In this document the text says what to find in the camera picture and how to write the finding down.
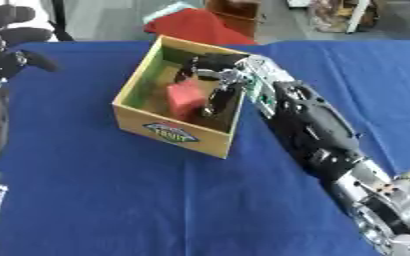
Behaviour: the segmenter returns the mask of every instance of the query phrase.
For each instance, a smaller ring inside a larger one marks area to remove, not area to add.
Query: red cube
[[[207,101],[194,79],[167,86],[167,95],[171,114],[182,121],[186,121],[195,109],[204,106]]]

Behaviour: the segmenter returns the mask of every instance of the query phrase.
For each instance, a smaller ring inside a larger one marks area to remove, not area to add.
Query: blue tablecloth
[[[9,84],[1,256],[376,255],[247,102],[227,160],[120,131],[111,101],[149,47],[28,46],[62,70]],[[382,167],[410,169],[410,42],[235,48],[313,84]]]

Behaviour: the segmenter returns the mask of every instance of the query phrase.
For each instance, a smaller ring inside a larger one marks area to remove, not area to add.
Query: logo
[[[198,142],[199,141],[196,137],[185,132],[184,130],[180,128],[171,127],[166,124],[153,123],[153,124],[145,124],[143,126],[153,131],[158,136],[162,137],[163,139],[171,143]]]

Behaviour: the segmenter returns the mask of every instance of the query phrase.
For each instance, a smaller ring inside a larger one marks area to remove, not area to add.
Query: yellow box
[[[183,63],[205,53],[243,52],[160,36],[113,101],[119,127],[180,147],[226,158],[244,99],[242,91],[217,117],[198,116],[191,122],[183,122],[174,119],[169,113],[166,86],[173,82]],[[199,81],[199,87],[206,95],[217,85],[217,82]]]

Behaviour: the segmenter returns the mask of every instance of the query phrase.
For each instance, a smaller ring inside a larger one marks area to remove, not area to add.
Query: robot forearm
[[[232,88],[242,87],[278,141],[377,251],[410,256],[410,172],[392,179],[361,151],[360,134],[311,86],[259,55],[207,54],[186,66],[177,81],[196,73],[220,83],[204,116],[219,114]]]

